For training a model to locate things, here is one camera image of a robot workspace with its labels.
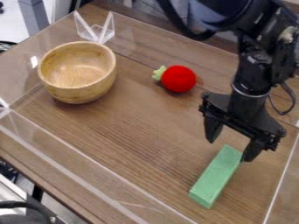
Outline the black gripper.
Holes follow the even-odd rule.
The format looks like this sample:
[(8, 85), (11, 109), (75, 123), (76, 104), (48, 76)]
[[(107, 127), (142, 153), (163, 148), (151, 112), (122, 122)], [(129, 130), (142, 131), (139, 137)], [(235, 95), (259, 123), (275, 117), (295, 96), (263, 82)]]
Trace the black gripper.
[(275, 151), (286, 128), (269, 114), (266, 97), (249, 97), (238, 92), (219, 94), (205, 92), (199, 111), (205, 117), (205, 133), (213, 144), (223, 126), (229, 126), (250, 139), (242, 162), (253, 162), (262, 151)]

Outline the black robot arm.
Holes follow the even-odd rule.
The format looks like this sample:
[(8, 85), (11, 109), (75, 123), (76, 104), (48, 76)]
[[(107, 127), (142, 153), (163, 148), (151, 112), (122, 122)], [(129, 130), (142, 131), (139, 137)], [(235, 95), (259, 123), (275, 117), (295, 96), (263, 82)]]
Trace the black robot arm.
[(206, 138), (214, 142), (229, 126), (250, 138), (242, 161), (275, 150), (286, 129), (267, 112), (271, 90), (289, 89), (286, 81), (299, 67), (295, 48), (299, 19), (281, 0), (198, 0), (199, 20), (214, 32), (238, 37), (238, 71), (231, 93), (202, 95)]

